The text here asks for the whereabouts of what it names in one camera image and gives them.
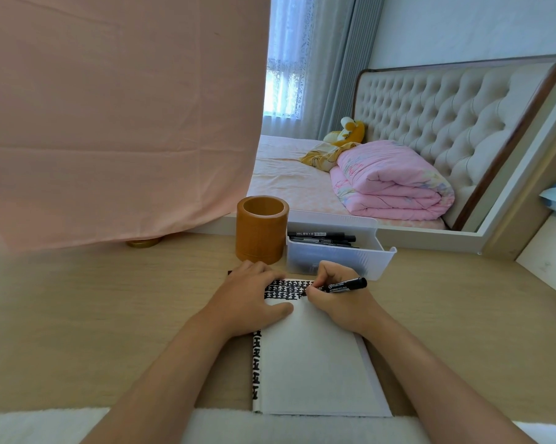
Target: open notebook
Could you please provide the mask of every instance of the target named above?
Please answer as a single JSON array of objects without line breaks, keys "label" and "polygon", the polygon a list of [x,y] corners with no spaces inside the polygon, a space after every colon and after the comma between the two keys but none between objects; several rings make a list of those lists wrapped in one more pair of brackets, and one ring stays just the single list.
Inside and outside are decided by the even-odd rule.
[{"label": "open notebook", "polygon": [[391,416],[362,338],[309,302],[310,283],[286,279],[266,288],[268,304],[288,301],[294,312],[253,334],[253,411]]}]

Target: person's left arm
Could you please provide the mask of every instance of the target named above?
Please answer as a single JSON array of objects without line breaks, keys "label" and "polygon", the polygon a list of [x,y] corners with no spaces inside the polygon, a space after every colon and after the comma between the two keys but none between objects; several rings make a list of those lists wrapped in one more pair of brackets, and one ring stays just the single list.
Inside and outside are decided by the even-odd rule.
[{"label": "person's left arm", "polygon": [[81,444],[179,442],[222,346],[292,313],[289,302],[264,302],[266,286],[283,277],[265,263],[244,261]]}]

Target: white box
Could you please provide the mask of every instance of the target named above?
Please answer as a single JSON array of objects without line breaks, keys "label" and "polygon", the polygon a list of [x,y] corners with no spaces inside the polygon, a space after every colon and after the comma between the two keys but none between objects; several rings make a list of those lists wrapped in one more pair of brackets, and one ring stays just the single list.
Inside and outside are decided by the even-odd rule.
[{"label": "white box", "polygon": [[556,213],[547,219],[526,245],[517,263],[556,291]]},{"label": "white box", "polygon": [[291,210],[288,216],[289,232],[344,232],[346,235],[356,235],[354,246],[358,248],[297,243],[287,237],[288,271],[317,274],[319,262],[329,260],[353,268],[360,276],[376,281],[397,252],[394,247],[388,251],[383,249],[377,239],[377,229],[377,220],[365,216]]}]

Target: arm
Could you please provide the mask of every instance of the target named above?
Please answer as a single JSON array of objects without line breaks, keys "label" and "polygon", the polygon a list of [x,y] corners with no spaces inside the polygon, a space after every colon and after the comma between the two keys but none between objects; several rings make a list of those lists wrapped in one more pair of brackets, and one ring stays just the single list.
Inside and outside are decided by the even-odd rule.
[{"label": "arm", "polygon": [[264,302],[266,286],[284,276],[265,263],[243,262],[81,444],[179,442],[206,376],[229,338],[292,313],[289,302]]},{"label": "arm", "polygon": [[496,407],[475,392],[409,330],[377,304],[368,290],[331,294],[315,287],[358,277],[322,261],[307,288],[309,300],[342,328],[364,336],[383,355],[435,444],[534,444]]}]

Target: pink curtain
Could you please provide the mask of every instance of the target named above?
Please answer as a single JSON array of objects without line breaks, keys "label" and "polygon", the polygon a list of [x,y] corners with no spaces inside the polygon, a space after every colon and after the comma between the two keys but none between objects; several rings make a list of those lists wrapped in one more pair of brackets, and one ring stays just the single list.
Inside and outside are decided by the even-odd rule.
[{"label": "pink curtain", "polygon": [[270,0],[0,0],[0,244],[151,238],[244,197]]}]

